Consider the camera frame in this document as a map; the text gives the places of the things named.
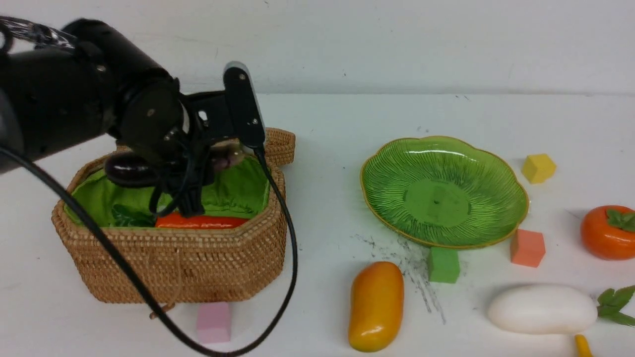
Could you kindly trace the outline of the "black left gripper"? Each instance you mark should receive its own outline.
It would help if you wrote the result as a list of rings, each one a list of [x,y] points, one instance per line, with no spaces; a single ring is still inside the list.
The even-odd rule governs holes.
[[[205,213],[202,186],[215,180],[212,146],[234,137],[226,97],[227,91],[150,91],[149,186],[173,196],[184,218]]]

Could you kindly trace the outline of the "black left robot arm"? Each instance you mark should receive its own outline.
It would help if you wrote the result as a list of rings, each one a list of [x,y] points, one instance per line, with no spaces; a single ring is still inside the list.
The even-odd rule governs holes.
[[[123,187],[153,187],[150,211],[204,213],[202,188],[228,165],[213,149],[252,144],[258,119],[247,71],[224,70],[224,90],[186,95],[156,61],[104,22],[62,30],[1,18],[1,172],[11,172],[102,135],[131,149],[105,165]]]

